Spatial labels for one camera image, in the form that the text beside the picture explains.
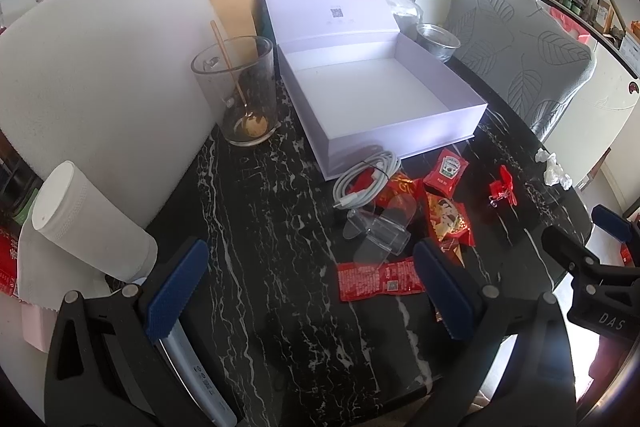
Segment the red bow hair clip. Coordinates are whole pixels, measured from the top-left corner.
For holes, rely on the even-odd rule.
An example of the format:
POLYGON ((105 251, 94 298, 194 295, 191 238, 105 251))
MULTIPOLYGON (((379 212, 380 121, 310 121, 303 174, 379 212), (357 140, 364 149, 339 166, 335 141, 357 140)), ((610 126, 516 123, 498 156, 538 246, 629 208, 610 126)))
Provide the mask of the red bow hair clip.
POLYGON ((506 200, 510 206, 518 205, 518 199, 514 192, 513 176, 506 165, 499 167, 498 179, 489 184, 489 204, 497 207, 498 202, 506 200))

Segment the red cartoon snack packet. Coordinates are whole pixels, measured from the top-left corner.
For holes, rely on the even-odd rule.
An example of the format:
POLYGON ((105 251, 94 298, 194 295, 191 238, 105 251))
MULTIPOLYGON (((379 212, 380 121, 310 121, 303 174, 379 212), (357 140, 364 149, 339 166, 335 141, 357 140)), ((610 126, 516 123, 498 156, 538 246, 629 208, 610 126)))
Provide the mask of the red cartoon snack packet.
POLYGON ((475 246, 471 221, 461 202, 427 193, 425 213, 431 238, 445 251, 460 246, 475 246))

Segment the heinz ketchup packet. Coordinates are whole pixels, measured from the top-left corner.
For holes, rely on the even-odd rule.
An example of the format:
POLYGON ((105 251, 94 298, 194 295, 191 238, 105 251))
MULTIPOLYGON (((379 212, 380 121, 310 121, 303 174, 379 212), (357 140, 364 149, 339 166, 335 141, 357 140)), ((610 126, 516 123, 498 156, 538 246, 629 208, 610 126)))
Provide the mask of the heinz ketchup packet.
POLYGON ((469 161, 444 148, 439 153, 435 167, 424 176, 423 184, 442 196, 452 197, 468 166, 469 161))

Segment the long red sauce packet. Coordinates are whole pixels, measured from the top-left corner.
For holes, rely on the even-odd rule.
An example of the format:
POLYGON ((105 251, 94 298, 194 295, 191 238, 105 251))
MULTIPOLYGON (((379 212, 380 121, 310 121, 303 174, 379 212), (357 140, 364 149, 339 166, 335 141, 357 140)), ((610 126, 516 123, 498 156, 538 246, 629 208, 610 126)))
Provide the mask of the long red sauce packet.
POLYGON ((412 258, 382 265, 345 262, 337 265, 338 293, 343 303, 376 296, 418 295, 425 286, 416 274, 412 258))

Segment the red gold candy packet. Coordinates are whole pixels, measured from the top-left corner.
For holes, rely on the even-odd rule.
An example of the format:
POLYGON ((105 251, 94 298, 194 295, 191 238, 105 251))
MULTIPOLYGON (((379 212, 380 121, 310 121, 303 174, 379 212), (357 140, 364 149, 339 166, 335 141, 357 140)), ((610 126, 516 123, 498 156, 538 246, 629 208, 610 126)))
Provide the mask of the red gold candy packet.
POLYGON ((410 179, 405 173, 398 171, 386 183, 383 190, 375 197, 375 205, 384 209, 406 209, 413 204, 419 206, 424 199, 424 188, 421 180, 410 179))

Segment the crumpled white tissue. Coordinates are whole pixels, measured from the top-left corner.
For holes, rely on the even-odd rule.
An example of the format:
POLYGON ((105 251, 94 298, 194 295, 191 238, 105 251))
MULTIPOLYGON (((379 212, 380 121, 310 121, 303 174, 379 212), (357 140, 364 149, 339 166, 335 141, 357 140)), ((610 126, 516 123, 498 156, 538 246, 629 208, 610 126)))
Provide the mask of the crumpled white tissue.
POLYGON ((555 153, 549 153, 548 150, 540 148, 535 154, 535 161, 544 164, 544 184, 547 186, 559 185, 564 191, 568 191, 573 187, 573 179, 563 169, 556 158, 555 153))

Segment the pink cloth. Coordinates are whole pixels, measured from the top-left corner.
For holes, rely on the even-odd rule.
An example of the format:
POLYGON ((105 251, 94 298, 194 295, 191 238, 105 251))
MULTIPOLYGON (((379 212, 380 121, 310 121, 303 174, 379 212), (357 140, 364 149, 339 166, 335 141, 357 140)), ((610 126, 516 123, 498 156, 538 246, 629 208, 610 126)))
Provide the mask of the pink cloth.
POLYGON ((58 312, 31 303, 21 303, 22 332, 26 343, 48 353, 58 312))

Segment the paper towel roll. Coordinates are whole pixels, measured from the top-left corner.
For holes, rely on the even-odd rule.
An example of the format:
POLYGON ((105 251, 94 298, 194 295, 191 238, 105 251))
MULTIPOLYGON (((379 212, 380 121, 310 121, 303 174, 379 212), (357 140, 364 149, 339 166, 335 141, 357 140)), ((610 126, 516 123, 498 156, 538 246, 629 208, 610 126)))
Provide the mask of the paper towel roll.
POLYGON ((151 273, 157 243, 114 206, 71 161, 44 181, 17 247, 17 295, 57 310, 70 291, 111 294, 105 277, 130 283, 151 273))

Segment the grey leaf pattern chair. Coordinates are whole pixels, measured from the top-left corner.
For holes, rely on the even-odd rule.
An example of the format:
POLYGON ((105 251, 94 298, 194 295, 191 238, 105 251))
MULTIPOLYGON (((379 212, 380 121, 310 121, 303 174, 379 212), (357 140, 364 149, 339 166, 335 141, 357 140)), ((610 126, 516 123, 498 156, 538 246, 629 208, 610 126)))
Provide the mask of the grey leaf pattern chair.
POLYGON ((454 56, 506 101, 541 141, 597 61, 536 0, 451 0, 445 28, 454 56))

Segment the steel bowl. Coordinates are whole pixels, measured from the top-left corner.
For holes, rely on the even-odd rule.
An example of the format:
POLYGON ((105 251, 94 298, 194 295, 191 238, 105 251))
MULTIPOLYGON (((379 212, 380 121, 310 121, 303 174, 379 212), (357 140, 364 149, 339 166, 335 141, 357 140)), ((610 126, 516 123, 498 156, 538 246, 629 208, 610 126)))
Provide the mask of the steel bowl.
POLYGON ((460 40, 450 31, 427 23, 416 25, 416 42, 443 63, 448 62, 461 46, 460 40))

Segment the wooden spoon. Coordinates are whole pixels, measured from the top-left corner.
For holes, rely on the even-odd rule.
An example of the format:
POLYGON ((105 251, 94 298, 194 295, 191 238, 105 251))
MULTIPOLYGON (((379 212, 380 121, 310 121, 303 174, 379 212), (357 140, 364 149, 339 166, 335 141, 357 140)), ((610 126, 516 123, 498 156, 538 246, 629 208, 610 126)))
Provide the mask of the wooden spoon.
POLYGON ((238 95, 243 105, 244 115, 242 117, 242 129, 245 134, 250 136, 251 138, 258 138, 258 136, 261 135, 264 131, 266 121, 264 118, 256 116, 248 109, 246 96, 240 86, 239 78, 235 75, 231 57, 227 51, 226 45, 224 44, 224 38, 222 38, 216 20, 210 21, 210 27, 212 28, 219 49, 221 50, 222 56, 224 57, 224 62, 226 63, 228 72, 233 80, 235 90, 238 91, 238 95))

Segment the lavender gift box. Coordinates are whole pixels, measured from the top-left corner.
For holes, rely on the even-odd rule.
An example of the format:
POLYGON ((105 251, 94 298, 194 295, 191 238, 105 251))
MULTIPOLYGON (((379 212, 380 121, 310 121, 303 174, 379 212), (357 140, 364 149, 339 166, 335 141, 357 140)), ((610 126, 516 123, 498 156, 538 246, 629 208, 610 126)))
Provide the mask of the lavender gift box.
POLYGON ((379 150, 471 138, 487 104, 400 32, 386 0, 265 0, 280 73, 324 179, 379 150))

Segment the white foam board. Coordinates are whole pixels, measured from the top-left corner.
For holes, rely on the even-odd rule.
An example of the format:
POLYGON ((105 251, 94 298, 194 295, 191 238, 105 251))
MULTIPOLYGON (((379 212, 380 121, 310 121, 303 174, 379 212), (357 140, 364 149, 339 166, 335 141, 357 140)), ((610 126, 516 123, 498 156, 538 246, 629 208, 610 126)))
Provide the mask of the white foam board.
POLYGON ((46 0, 1 38, 1 129, 38 176, 73 162, 148 225, 215 124, 208 0, 46 0))

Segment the white plastic bag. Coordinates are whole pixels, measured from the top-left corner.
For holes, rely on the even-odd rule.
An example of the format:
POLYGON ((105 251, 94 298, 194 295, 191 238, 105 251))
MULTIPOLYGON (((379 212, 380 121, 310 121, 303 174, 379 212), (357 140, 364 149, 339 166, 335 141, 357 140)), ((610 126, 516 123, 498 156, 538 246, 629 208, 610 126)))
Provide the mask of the white plastic bag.
POLYGON ((418 25, 422 23, 423 11, 412 0, 385 0, 392 10, 394 19, 401 33, 414 40, 418 31, 418 25))

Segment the glass cup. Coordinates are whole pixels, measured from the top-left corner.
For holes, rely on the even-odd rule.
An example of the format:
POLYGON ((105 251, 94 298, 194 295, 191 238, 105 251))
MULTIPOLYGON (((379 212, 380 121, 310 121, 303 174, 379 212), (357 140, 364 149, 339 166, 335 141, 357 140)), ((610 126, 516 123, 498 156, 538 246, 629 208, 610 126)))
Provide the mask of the glass cup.
POLYGON ((234 72, 246 96, 248 109, 266 121, 258 138, 251 138, 242 129, 243 105, 218 44, 201 51, 191 62, 191 70, 222 136, 235 146, 249 147, 265 142, 279 126, 273 44, 261 36, 256 36, 255 42, 258 59, 235 67, 234 72))

